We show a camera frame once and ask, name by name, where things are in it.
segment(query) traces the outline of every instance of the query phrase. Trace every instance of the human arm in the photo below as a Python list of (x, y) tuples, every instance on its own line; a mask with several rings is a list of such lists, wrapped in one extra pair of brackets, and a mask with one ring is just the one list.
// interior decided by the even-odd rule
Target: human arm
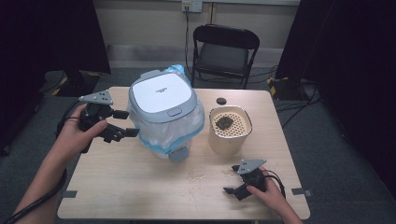
[[(260, 167), (264, 175), (268, 175), (263, 167)], [(303, 223), (294, 209), (283, 197), (279, 188), (272, 178), (265, 178), (265, 187), (267, 191), (262, 192), (261, 190), (249, 185), (247, 190), (261, 199), (269, 208), (274, 210), (285, 224), (300, 224)]]
[[(79, 118), (84, 108), (85, 105), (77, 107), (71, 118)], [(107, 122), (101, 120), (88, 131), (83, 132), (78, 128), (78, 123), (79, 119), (66, 120), (62, 131), (41, 163), (34, 180), (26, 190), (14, 214), (54, 189), (60, 182), (67, 163), (72, 161), (107, 126)], [(58, 194), (28, 213), (17, 223), (53, 223), (57, 202)]]

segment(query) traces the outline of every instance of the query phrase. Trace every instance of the white trash can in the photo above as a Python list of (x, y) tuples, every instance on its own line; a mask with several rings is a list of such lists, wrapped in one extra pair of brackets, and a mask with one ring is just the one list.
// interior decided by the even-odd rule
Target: white trash can
[(181, 65), (142, 74), (129, 90), (127, 111), (141, 143), (158, 158), (182, 161), (205, 124), (205, 111)]

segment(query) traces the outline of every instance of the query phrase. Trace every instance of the beige basket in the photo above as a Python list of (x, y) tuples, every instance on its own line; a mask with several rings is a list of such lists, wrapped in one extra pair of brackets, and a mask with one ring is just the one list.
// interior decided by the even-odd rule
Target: beige basket
[[(232, 119), (233, 123), (229, 128), (222, 130), (217, 122), (224, 117)], [(232, 155), (238, 152), (252, 131), (248, 113), (237, 105), (225, 105), (212, 109), (209, 120), (209, 145), (221, 155)]]

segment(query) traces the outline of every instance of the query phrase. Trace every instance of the dark object in basket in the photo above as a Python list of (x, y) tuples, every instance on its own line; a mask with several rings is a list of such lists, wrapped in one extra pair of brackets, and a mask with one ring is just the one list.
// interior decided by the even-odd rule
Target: dark object in basket
[(230, 128), (232, 124), (233, 119), (230, 119), (228, 117), (222, 117), (221, 119), (219, 119), (218, 122), (216, 122), (216, 126), (218, 126), (222, 131)]

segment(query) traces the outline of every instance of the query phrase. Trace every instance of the black folding chair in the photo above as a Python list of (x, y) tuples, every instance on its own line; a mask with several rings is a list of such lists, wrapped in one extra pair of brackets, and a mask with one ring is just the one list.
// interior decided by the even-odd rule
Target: black folding chair
[(260, 45), (260, 39), (251, 31), (229, 26), (207, 24), (193, 33), (194, 53), (191, 85), (195, 72), (245, 80), (248, 84), (251, 66)]

